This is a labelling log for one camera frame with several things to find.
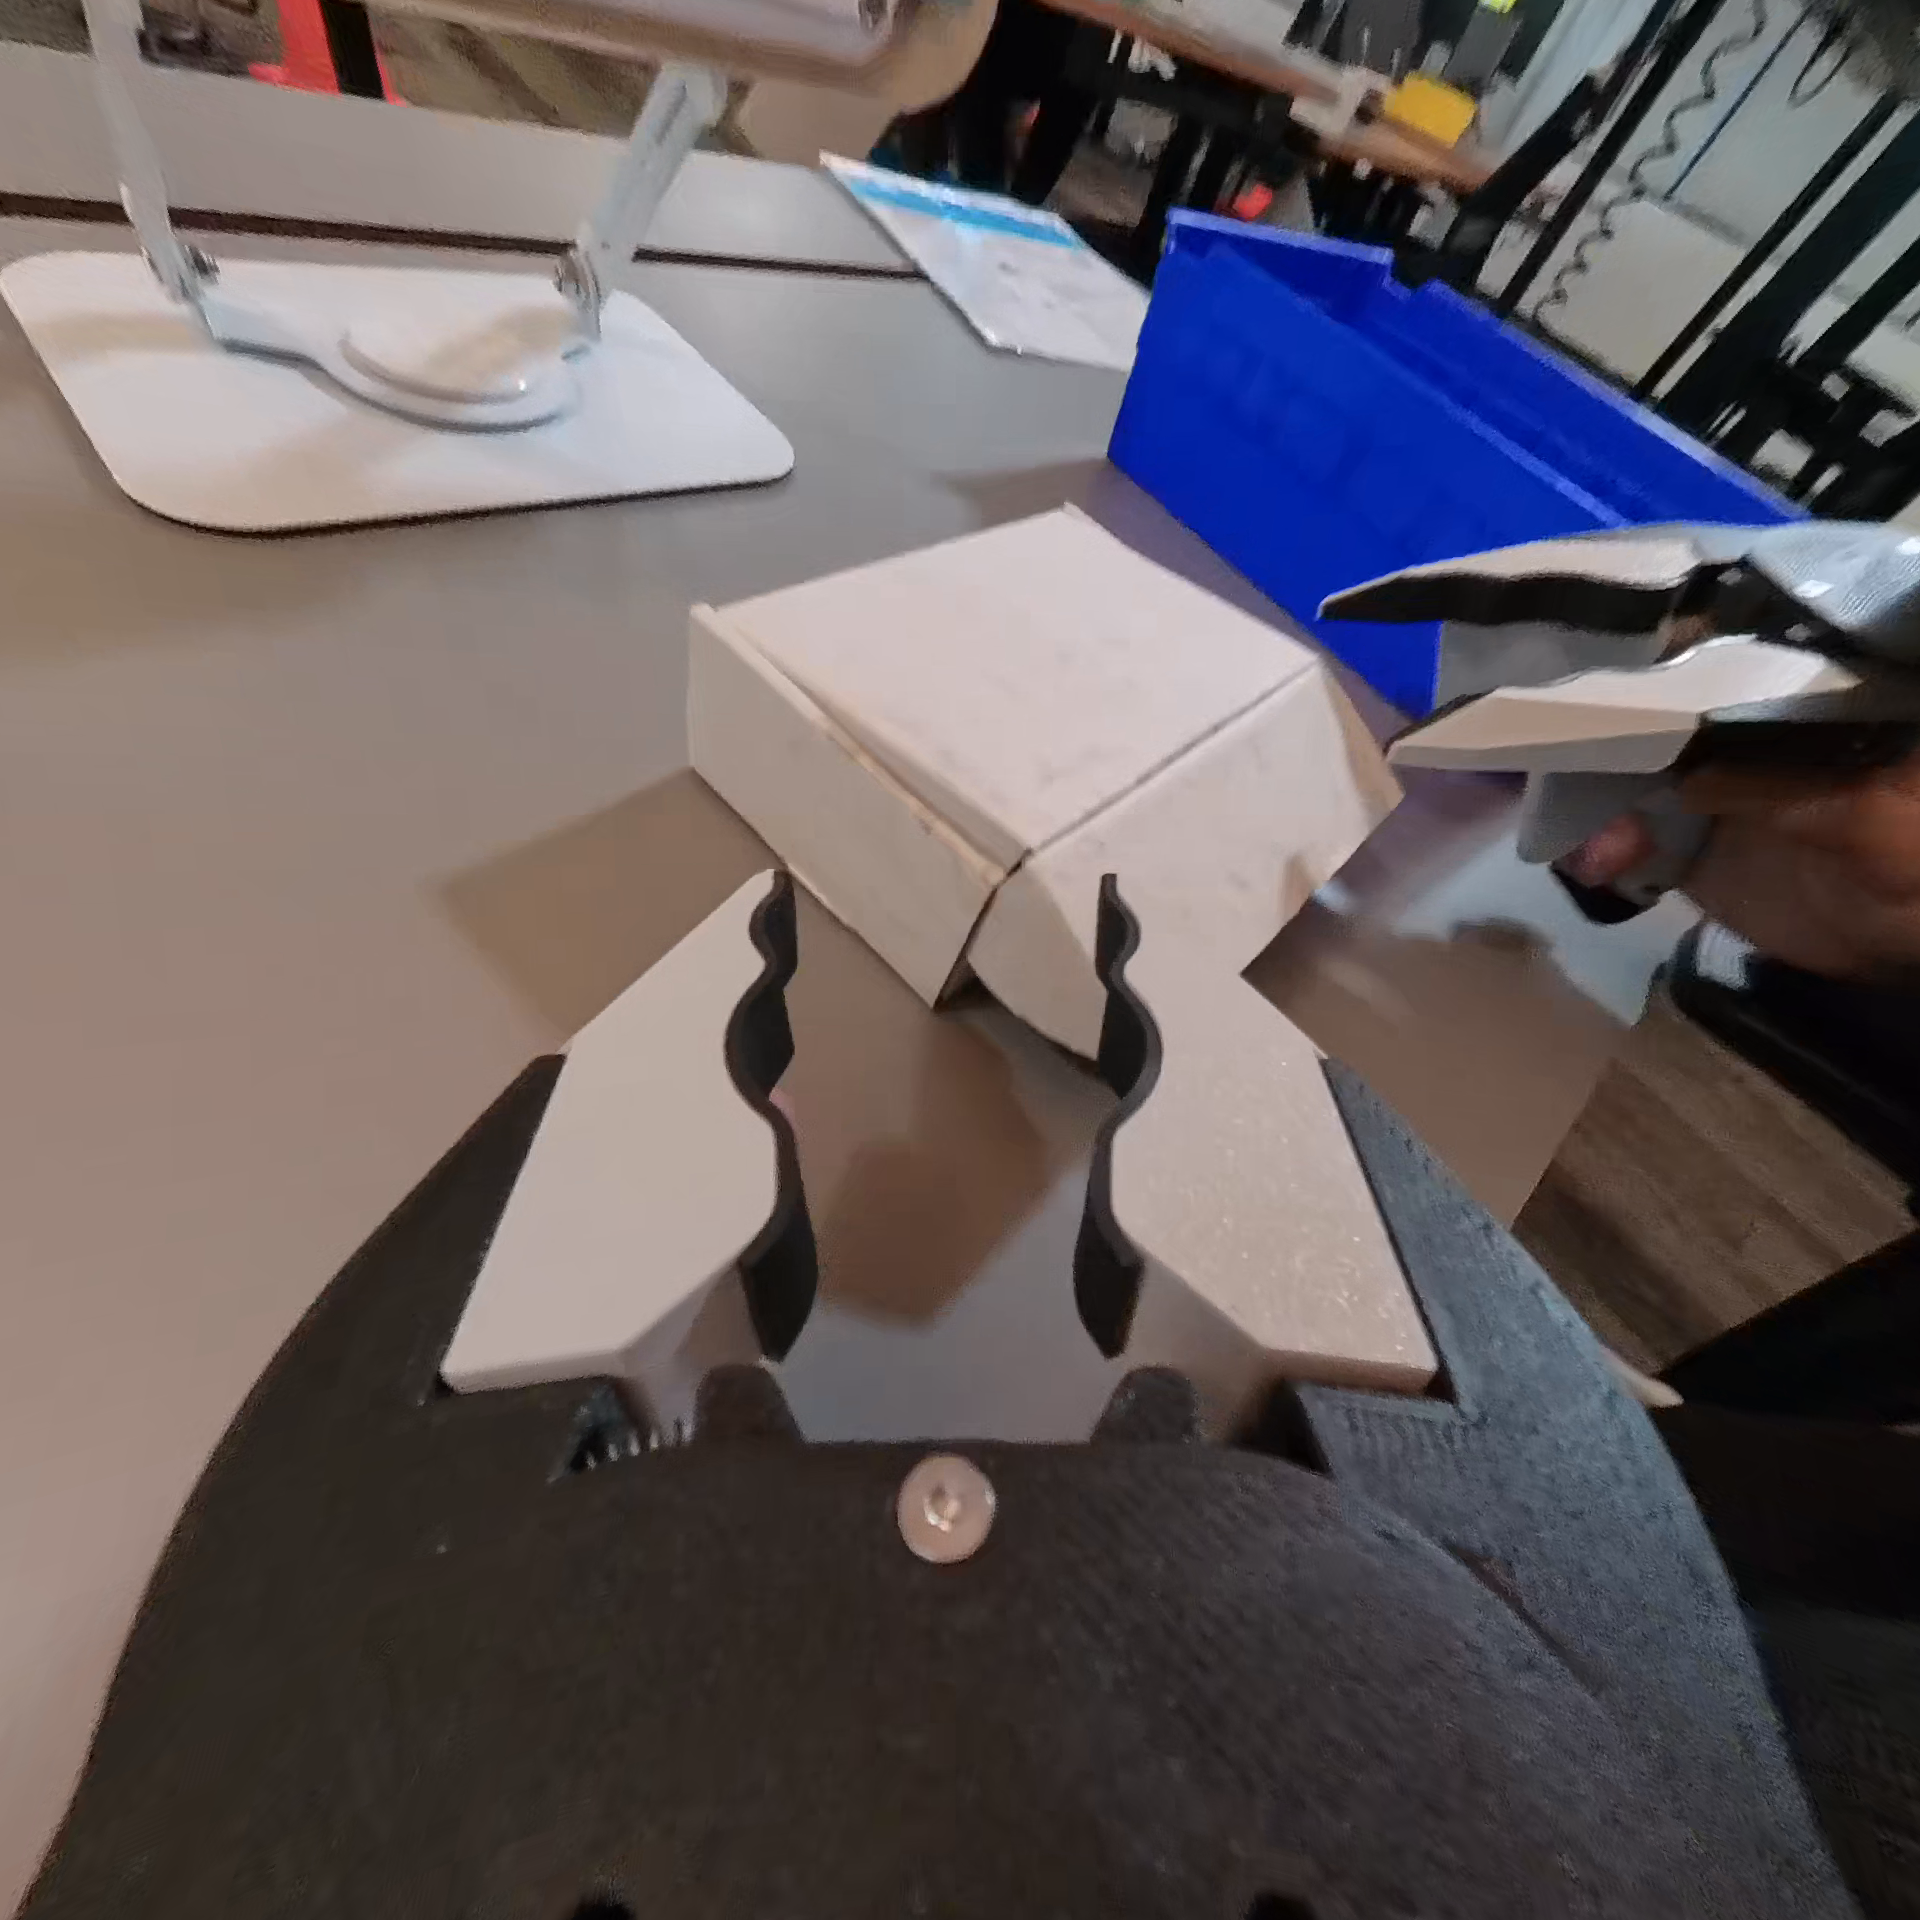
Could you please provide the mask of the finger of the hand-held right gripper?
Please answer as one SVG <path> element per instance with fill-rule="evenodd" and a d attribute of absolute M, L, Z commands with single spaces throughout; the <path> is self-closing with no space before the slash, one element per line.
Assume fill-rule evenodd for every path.
<path fill-rule="evenodd" d="M 1433 712 L 1388 747 L 1414 770 L 1652 774 L 1715 714 L 1853 695 L 1850 664 L 1764 639 L 1712 639 L 1650 664 L 1597 664 L 1545 683 L 1500 683 Z"/>
<path fill-rule="evenodd" d="M 1715 579 L 1744 553 L 1744 528 L 1577 532 L 1410 564 L 1327 594 L 1318 614 L 1377 625 L 1541 622 L 1592 632 L 1650 632 L 1687 602 L 1698 579 Z"/>

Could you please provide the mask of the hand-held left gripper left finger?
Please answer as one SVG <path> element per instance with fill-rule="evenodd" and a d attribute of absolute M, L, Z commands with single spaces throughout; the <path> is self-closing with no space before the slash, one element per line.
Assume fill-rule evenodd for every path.
<path fill-rule="evenodd" d="M 820 1278 L 798 1138 L 798 891 L 759 870 L 574 1033 L 441 1378 L 697 1392 L 773 1366 Z"/>

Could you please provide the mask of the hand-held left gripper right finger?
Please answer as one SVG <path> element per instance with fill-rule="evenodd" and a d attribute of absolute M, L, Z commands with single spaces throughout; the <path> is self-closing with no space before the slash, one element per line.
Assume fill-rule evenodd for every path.
<path fill-rule="evenodd" d="M 1115 874 L 1096 977 L 1116 1109 L 1096 1129 L 1074 1297 L 1097 1353 L 1185 1382 L 1211 1439 L 1250 1436 L 1282 1388 L 1426 1394 L 1433 1332 L 1319 1046 L 1150 932 Z"/>

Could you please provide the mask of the blue plastic bin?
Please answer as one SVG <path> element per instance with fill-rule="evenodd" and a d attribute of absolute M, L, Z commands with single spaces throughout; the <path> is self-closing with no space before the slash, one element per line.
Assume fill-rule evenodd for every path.
<path fill-rule="evenodd" d="M 1389 252 L 1196 210 L 1169 219 L 1108 459 L 1414 717 L 1438 626 L 1326 622 L 1326 597 L 1553 535 L 1806 517 Z"/>

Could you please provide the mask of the white cardboard mailer box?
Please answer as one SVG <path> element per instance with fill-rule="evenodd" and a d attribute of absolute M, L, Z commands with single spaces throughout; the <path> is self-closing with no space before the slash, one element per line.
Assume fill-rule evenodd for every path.
<path fill-rule="evenodd" d="M 1077 507 L 694 606 L 686 747 L 921 1002 L 1078 1056 L 1104 875 L 1238 977 L 1401 802 L 1312 645 Z"/>

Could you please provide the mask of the person's right hand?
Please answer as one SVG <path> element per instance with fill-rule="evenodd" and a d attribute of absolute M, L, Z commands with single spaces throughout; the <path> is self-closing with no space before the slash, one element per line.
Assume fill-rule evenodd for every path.
<path fill-rule="evenodd" d="M 1703 766 L 1676 802 L 1707 825 L 1680 879 L 1703 919 L 1810 973 L 1917 987 L 1917 754 L 1872 770 Z"/>

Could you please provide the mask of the black metal rack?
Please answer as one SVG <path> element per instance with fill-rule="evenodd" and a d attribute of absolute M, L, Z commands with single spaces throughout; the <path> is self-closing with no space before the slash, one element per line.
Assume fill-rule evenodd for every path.
<path fill-rule="evenodd" d="M 1917 4 L 1562 3 L 1484 146 L 1584 75 L 1473 292 L 1788 493 L 1915 517 Z"/>

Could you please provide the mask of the background work table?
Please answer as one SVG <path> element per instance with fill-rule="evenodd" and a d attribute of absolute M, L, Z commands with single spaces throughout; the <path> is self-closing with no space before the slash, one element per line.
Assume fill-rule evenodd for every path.
<path fill-rule="evenodd" d="M 1219 82 L 1307 102 L 1300 126 L 1322 160 L 1364 165 L 1381 175 L 1470 194 L 1500 167 L 1470 141 L 1446 146 L 1427 133 L 1361 105 L 1378 102 L 1388 82 L 1364 67 L 1347 67 L 1319 55 L 1288 45 L 1274 36 L 1255 36 L 1191 3 L 1043 3 L 1049 13 L 1096 33 L 1132 38 L 1161 55 L 1188 63 Z"/>

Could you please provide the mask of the white leaflet with blue stripe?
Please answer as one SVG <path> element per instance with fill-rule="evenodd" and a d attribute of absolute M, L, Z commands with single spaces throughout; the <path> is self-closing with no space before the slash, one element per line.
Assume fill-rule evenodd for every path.
<path fill-rule="evenodd" d="M 820 160 L 985 347 L 1132 370 L 1150 298 L 1062 217 L 870 161 Z"/>

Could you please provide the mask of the person's dark clothing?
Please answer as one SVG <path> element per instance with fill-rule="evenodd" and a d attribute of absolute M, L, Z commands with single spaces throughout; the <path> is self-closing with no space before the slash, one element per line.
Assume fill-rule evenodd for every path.
<path fill-rule="evenodd" d="M 1865 1918 L 1915 1918 L 1917 1234 L 1658 1378 L 1831 1856 Z"/>

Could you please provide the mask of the orange cone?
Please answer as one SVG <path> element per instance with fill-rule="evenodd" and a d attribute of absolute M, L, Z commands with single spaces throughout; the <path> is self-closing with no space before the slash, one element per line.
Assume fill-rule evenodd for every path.
<path fill-rule="evenodd" d="M 276 3 L 278 57 L 249 77 L 278 88 L 383 102 L 386 84 L 364 3 Z"/>

